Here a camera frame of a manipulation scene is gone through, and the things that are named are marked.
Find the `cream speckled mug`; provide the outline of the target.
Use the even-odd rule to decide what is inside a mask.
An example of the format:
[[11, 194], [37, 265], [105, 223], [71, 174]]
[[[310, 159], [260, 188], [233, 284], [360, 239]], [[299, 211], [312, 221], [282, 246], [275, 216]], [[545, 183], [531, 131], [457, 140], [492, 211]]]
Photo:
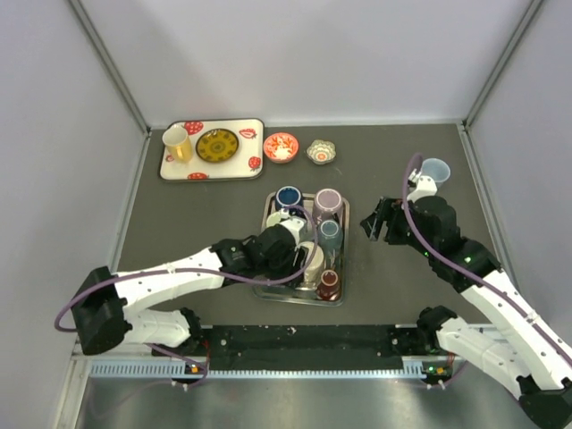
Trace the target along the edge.
[[297, 288], [299, 290], [315, 290], [321, 274], [325, 269], [324, 252], [320, 246], [316, 246], [315, 243], [311, 241], [304, 241], [299, 247], [311, 249], [314, 256], [307, 270], [303, 273], [303, 279]]

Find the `grey blue mug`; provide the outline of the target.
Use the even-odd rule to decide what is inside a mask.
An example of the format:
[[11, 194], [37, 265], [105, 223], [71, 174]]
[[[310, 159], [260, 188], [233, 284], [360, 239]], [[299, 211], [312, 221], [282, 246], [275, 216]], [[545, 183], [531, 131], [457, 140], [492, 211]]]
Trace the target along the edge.
[[343, 229], [336, 221], [325, 220], [319, 225], [318, 241], [325, 254], [339, 252], [343, 242]]

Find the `light green mug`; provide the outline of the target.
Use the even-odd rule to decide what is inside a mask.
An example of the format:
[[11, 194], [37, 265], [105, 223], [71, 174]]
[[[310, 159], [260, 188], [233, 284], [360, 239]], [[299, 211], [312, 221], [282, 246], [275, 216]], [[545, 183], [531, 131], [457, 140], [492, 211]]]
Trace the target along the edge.
[[288, 213], [283, 211], [273, 212], [265, 220], [265, 228], [271, 228], [288, 218]]

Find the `pale blue footed mug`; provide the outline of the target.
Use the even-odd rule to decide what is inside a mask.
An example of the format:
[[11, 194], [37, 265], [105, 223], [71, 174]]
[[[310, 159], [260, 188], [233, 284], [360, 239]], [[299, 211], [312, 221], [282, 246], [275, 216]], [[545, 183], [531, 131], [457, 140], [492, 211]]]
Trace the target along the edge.
[[423, 175], [429, 176], [439, 189], [449, 178], [451, 170], [449, 165], [439, 158], [426, 158], [422, 162]]

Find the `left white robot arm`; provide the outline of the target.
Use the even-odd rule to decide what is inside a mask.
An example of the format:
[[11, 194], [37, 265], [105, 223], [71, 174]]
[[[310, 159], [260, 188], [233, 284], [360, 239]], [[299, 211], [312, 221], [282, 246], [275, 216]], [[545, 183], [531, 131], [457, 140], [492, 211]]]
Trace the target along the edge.
[[93, 269], [71, 314], [82, 352], [103, 354], [122, 344], [156, 344], [193, 354], [203, 334], [196, 314], [156, 310], [169, 300], [234, 284], [285, 286], [301, 275], [307, 222], [294, 217], [243, 240], [224, 239], [189, 257], [131, 273]]

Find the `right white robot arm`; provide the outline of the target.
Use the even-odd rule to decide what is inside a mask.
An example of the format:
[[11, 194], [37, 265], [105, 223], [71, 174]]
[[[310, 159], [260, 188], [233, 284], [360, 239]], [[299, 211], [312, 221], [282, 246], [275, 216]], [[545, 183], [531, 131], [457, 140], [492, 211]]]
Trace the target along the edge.
[[381, 198], [360, 226], [372, 241], [410, 246], [422, 254], [432, 271], [476, 307], [504, 340], [493, 340], [444, 306], [428, 307], [416, 322], [423, 351], [443, 349], [479, 368], [538, 427], [570, 425], [570, 346], [519, 294], [488, 248], [462, 235], [457, 213], [444, 198]]

